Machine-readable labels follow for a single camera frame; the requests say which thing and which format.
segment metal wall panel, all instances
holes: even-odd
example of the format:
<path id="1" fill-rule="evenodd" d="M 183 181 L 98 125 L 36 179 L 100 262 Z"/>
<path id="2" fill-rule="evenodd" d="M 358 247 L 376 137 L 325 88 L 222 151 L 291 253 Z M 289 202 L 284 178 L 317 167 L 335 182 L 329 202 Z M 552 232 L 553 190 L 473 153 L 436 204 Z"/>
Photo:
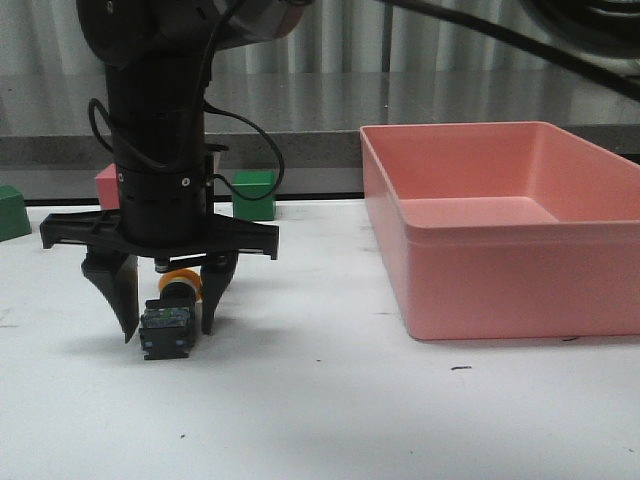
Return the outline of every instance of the metal wall panel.
<path id="1" fill-rule="evenodd" d="M 435 0 L 549 38 L 515 0 Z M 634 62 L 609 62 L 624 71 Z M 538 69 L 545 62 L 492 39 L 372 0 L 316 0 L 287 38 L 221 52 L 219 73 Z M 75 0 L 0 0 L 0 75 L 101 70 L 82 39 Z"/>

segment white table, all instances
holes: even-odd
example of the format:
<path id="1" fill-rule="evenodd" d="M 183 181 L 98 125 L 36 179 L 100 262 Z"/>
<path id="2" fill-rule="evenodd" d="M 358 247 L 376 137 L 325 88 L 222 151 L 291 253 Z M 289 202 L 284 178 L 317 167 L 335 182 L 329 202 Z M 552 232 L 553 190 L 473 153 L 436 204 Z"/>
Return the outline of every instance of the white table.
<path id="1" fill-rule="evenodd" d="M 362 201 L 279 217 L 187 360 L 124 345 L 83 247 L 1 243 L 0 478 L 640 478 L 639 338 L 417 342 Z"/>

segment pink container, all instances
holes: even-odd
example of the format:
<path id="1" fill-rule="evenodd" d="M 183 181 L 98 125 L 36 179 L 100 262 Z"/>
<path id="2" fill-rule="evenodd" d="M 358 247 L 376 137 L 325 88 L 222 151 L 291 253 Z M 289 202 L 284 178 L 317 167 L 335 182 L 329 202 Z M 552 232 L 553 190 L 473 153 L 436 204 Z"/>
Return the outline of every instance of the pink container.
<path id="1" fill-rule="evenodd" d="M 361 129 L 417 339 L 640 334 L 640 167 L 540 122 Z"/>

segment green cube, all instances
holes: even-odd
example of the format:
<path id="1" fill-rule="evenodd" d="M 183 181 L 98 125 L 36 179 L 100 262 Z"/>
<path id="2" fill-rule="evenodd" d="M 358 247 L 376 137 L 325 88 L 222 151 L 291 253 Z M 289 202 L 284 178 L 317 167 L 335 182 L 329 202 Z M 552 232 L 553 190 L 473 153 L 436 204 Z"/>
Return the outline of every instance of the green cube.
<path id="1" fill-rule="evenodd" d="M 0 185 L 0 242 L 30 233 L 22 194 L 9 185 Z"/>
<path id="2" fill-rule="evenodd" d="M 248 198 L 257 198 L 273 188 L 274 174 L 270 171 L 238 172 L 233 177 L 233 186 Z M 246 200 L 237 194 L 232 195 L 233 216 L 242 220 L 269 221 L 275 218 L 274 196 L 262 200 Z"/>

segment black cable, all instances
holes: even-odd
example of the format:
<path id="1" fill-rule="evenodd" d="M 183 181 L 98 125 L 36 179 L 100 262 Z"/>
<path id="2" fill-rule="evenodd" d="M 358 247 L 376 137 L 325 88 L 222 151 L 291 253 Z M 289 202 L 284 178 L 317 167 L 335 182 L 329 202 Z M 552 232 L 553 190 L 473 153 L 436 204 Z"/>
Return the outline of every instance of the black cable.
<path id="1" fill-rule="evenodd" d="M 193 128 L 193 124 L 195 123 L 198 114 L 202 111 L 204 91 L 207 88 L 208 79 L 211 76 L 211 64 L 213 62 L 213 57 L 216 54 L 216 48 L 222 40 L 222 35 L 229 25 L 229 21 L 245 3 L 246 0 L 236 0 L 231 5 L 229 5 L 229 7 L 220 17 L 220 20 L 218 20 L 218 22 L 216 23 L 216 26 L 213 28 L 213 31 L 209 36 L 207 46 L 205 47 L 204 54 L 202 56 L 202 62 L 200 63 L 200 70 L 198 71 L 193 100 L 191 102 L 191 107 L 189 108 L 189 113 L 187 115 L 187 118 L 189 120 L 184 135 L 185 140 L 182 143 L 180 150 L 178 151 L 178 156 L 176 158 L 180 158 L 182 156 L 182 152 L 186 145 L 188 132 Z"/>
<path id="2" fill-rule="evenodd" d="M 276 178 L 275 183 L 273 184 L 273 186 L 271 187 L 271 189 L 267 193 L 265 193 L 264 195 L 260 195 L 259 197 L 247 197 L 243 193 L 239 192 L 238 189 L 236 189 L 231 184 L 231 182 L 229 182 L 229 180 L 227 180 L 227 178 L 224 175 L 220 175 L 220 174 L 216 173 L 216 174 L 211 175 L 210 178 L 211 179 L 220 180 L 222 183 L 224 183 L 227 186 L 227 188 L 229 190 L 231 190 L 231 192 L 233 192 L 235 195 L 237 195 L 238 197 L 242 198 L 243 200 L 248 200 L 248 201 L 251 201 L 251 202 L 255 202 L 255 201 L 262 200 L 263 198 L 267 198 L 267 197 L 273 195 L 276 192 L 276 190 L 278 190 L 280 185 L 282 184 L 282 180 L 284 179 L 284 173 L 285 173 L 285 169 L 286 169 L 285 163 L 284 163 L 284 156 L 282 155 L 282 151 L 280 150 L 280 148 L 278 147 L 276 142 L 273 141 L 273 138 L 271 138 L 271 136 L 267 132 L 265 132 L 264 129 L 262 129 L 258 124 L 252 122 L 248 118 L 243 117 L 242 115 L 238 115 L 237 113 L 227 112 L 226 110 L 221 110 L 219 108 L 216 108 L 213 105 L 211 105 L 209 102 L 207 102 L 206 100 L 204 101 L 204 111 L 207 112 L 207 113 L 211 113 L 213 115 L 221 115 L 221 116 L 224 116 L 224 117 L 235 118 L 236 120 L 240 120 L 241 122 L 246 123 L 251 128 L 253 128 L 256 132 L 258 132 L 260 134 L 260 136 L 267 142 L 267 144 L 269 145 L 269 147 L 271 148 L 271 150 L 275 154 L 276 159 L 278 160 L 278 177 Z"/>
<path id="3" fill-rule="evenodd" d="M 96 123 L 96 110 L 100 112 L 100 116 L 107 124 L 109 129 L 111 129 L 112 127 L 111 120 L 109 119 L 109 112 L 107 112 L 107 109 L 104 108 L 104 105 L 100 103 L 100 100 L 98 100 L 97 98 L 92 98 L 89 101 L 89 106 L 87 107 L 87 115 L 89 116 L 89 125 L 91 125 L 91 131 L 93 132 L 93 135 L 96 137 L 98 142 L 100 142 L 100 145 L 102 145 L 108 152 L 113 153 L 113 147 L 104 139 L 104 137 L 100 133 L 100 129 L 98 129 L 98 124 Z"/>
<path id="4" fill-rule="evenodd" d="M 96 110 L 104 120 L 104 123 L 107 124 L 107 127 L 109 127 L 109 130 L 111 130 L 111 136 L 113 137 L 117 136 L 120 139 L 120 143 L 125 147 L 125 149 L 130 154 L 132 154 L 138 160 L 142 161 L 143 163 L 153 168 L 154 170 L 163 170 L 167 168 L 167 165 L 165 165 L 164 163 L 156 162 L 154 159 L 152 159 L 151 157 L 148 157 L 147 155 L 142 153 L 140 150 L 138 150 L 136 147 L 131 145 L 127 141 L 127 139 L 124 138 L 122 134 L 118 131 L 118 129 L 113 125 L 113 122 L 111 121 L 111 117 L 109 116 L 109 112 L 107 112 L 107 109 L 104 107 L 102 102 L 100 102 L 100 100 L 98 100 L 97 98 L 92 98 L 89 101 L 89 107 L 88 107 L 89 124 L 91 125 L 91 131 L 95 135 L 98 142 L 100 142 L 100 144 L 104 148 L 106 148 L 109 152 L 113 153 L 113 146 L 107 143 L 107 141 L 104 139 L 104 137 L 100 133 L 100 130 L 98 130 L 98 125 L 96 123 Z"/>
<path id="5" fill-rule="evenodd" d="M 421 0 L 377 0 L 396 7 L 404 8 L 412 12 L 421 13 L 430 17 L 444 20 L 456 25 L 466 27 L 476 32 L 492 37 L 513 47 L 524 50 L 548 62 L 555 63 L 578 75 L 581 75 L 595 83 L 609 88 L 632 100 L 640 102 L 640 85 L 624 78 L 606 68 L 599 67 L 575 55 L 564 52 L 558 48 L 534 40 L 526 35 L 491 23 L 482 18 L 467 13 L 451 10 L 449 8 L 433 5 Z"/>

